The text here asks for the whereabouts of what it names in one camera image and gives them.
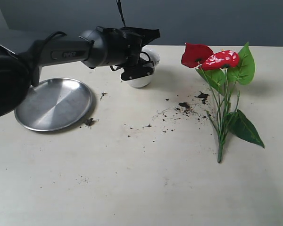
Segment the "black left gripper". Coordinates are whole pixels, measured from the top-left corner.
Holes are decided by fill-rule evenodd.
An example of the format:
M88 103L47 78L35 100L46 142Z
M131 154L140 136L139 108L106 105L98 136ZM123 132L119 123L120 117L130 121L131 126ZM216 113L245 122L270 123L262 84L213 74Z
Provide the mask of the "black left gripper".
M119 30L125 39L125 61L117 66L137 65L142 48L161 37L159 29L123 27Z

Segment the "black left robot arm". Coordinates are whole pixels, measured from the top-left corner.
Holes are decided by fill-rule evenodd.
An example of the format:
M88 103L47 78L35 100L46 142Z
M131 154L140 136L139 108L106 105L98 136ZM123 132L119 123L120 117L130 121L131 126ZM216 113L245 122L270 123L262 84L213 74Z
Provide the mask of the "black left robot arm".
M104 28L69 36L0 28L0 117L18 107L30 87L39 84L45 66L82 62L88 68L123 69L127 81L153 74L153 61L141 58L142 49L160 37L158 29Z

